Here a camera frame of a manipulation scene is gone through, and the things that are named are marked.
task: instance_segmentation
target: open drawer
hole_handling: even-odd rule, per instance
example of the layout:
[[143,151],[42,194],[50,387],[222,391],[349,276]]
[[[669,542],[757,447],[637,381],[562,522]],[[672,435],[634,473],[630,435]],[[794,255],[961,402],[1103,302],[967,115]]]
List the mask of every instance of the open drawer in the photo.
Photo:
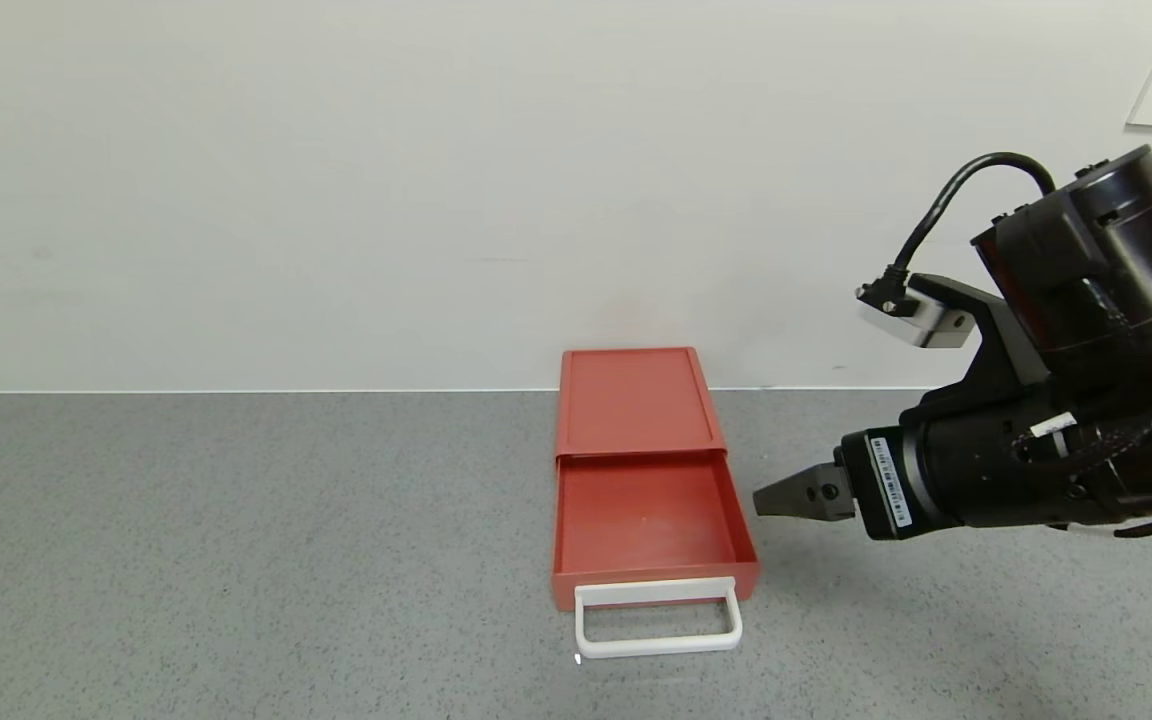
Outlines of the open drawer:
[[[730,650],[758,556],[691,348],[576,351],[558,418],[554,601],[585,657]],[[586,607],[727,601],[728,632],[592,642]]]

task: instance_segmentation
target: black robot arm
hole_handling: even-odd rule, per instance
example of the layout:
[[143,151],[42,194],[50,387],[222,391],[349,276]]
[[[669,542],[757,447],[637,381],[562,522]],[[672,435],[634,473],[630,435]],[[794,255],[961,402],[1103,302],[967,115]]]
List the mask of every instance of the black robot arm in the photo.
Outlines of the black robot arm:
[[[1085,168],[973,238],[1002,297],[937,275],[905,281],[911,247],[858,297],[922,346],[982,342],[960,382],[899,424],[847,434],[835,460],[755,492],[759,515],[846,520],[904,539],[958,525],[1123,523],[1152,516],[1152,152]],[[973,160],[955,174],[957,185]],[[943,211],[946,194],[933,210]],[[1117,530],[1152,535],[1152,523]]]

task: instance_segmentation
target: label sticker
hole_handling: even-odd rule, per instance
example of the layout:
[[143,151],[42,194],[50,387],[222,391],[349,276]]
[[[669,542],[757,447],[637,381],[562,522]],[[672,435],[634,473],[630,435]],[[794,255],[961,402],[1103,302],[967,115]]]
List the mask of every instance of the label sticker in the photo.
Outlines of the label sticker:
[[869,448],[873,450],[878,477],[882,478],[882,488],[887,491],[887,507],[890,507],[892,520],[896,521],[896,528],[912,525],[914,516],[909,514],[909,505],[905,505],[905,490],[900,487],[896,464],[892,462],[890,450],[887,450],[887,438],[869,438]]

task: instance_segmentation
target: gray floor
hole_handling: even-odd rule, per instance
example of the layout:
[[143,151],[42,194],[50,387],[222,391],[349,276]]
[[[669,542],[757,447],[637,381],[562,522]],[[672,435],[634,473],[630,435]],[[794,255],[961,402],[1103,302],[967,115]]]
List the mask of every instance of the gray floor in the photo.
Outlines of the gray floor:
[[[914,399],[719,393],[742,497]],[[0,720],[1152,717],[1152,539],[1041,528],[750,518],[737,650],[577,665],[553,402],[0,396]]]

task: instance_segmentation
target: red plastic box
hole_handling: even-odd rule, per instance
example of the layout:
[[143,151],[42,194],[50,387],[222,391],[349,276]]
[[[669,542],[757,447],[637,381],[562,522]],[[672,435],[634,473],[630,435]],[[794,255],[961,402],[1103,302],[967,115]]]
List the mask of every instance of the red plastic box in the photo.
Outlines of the red plastic box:
[[736,598],[755,591],[758,556],[696,350],[567,353],[556,456],[560,611],[579,614],[584,585],[734,578]]

